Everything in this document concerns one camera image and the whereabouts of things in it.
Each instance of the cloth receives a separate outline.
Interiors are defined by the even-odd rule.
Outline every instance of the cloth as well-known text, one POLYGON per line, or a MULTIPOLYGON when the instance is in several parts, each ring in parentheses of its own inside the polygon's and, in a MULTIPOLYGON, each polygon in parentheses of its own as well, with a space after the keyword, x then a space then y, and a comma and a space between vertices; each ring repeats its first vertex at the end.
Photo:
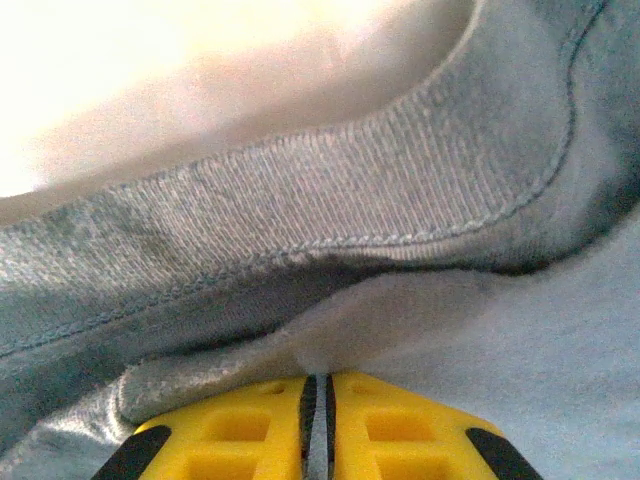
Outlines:
POLYGON ((545 478, 633 478, 637 212, 505 273, 633 209, 639 26, 479 1, 381 111, 3 228, 2 478, 88 478, 150 416, 347 367, 494 421, 545 478))

